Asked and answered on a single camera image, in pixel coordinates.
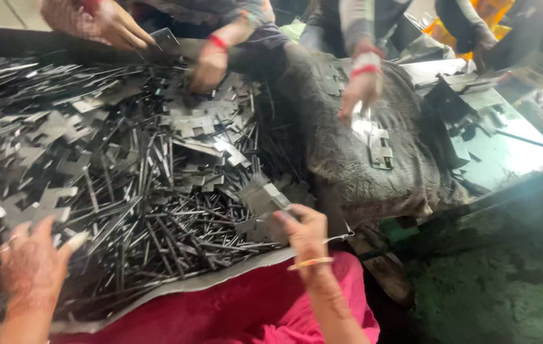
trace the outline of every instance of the hand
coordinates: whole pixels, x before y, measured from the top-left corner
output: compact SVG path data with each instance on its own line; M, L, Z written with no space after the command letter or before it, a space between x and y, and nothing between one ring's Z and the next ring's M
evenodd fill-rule
M482 74L486 71L483 54L491 51L499 41L492 34L488 27L476 31L475 47L474 47L474 62L477 67L477 72Z
M143 50L155 40L136 24L129 13L114 0L94 4L92 16L99 25L101 36L119 50Z
M359 100L363 101L363 108L371 106L376 98L382 93L383 75L382 72L361 73L348 83L344 91L342 107L337 116L347 126L352 122L352 110Z
M199 56L191 90L199 94L213 90L227 71L228 59L227 51L213 43L207 43Z
M291 247L297 256L295 263L329 256L327 244L327 217L309 207L291 204L288 211L299 218L301 223L282 211L274 212L276 220L280 221L284 232L289 236ZM311 285L313 269L299 269L299 274L305 285Z
M0 247L0 281L8 294L8 305L22 310L52 310L55 307L69 257L84 244L88 233L79 233L56 250L51 242L53 216L38 223L18 225L10 240Z

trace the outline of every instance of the pile of metal scrap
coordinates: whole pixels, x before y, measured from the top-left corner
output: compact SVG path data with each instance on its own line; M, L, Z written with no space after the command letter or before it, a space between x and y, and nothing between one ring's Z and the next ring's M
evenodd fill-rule
M253 221L287 204L279 190L312 201L305 183L292 187L294 175L277 188L250 183L267 180L257 85L229 74L211 94L192 96L187 73L186 64L0 59L0 244L16 225L50 214L57 246L90 233L56 318L103 319L164 283L286 245ZM0 292L0 317L4 302Z

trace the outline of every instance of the pink cloth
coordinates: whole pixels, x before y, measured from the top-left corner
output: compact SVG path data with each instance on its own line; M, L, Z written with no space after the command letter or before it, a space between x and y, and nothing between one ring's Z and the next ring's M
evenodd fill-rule
M371 343L380 327L365 299L363 268L351 254L334 252L333 273L352 314ZM99 333L63 336L53 343L324 343L293 261L259 268L193 293L158 297Z

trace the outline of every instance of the sleeve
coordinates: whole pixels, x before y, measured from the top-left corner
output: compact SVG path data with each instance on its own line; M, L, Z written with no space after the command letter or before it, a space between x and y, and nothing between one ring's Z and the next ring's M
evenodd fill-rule
M276 21L270 0L239 0L237 8L229 14L232 21L238 18L248 19L250 26L255 29Z
M436 0L435 10L444 27L456 39L456 52L474 50L478 35L489 30L469 0Z
M53 30L106 43L93 17L84 12L81 0L42 0L40 12Z
M339 19L346 53L352 56L352 49L359 39L369 37L375 42L374 0L339 0Z

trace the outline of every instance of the gray sleeve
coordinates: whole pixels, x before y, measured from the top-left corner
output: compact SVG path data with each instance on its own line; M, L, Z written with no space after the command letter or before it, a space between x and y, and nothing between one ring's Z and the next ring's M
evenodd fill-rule
M360 38L370 37L375 42L374 11L375 0L339 0L339 18L349 56Z
M474 49L481 30L488 25L475 12L469 0L436 0L435 10L439 19L456 39L456 52L468 53Z

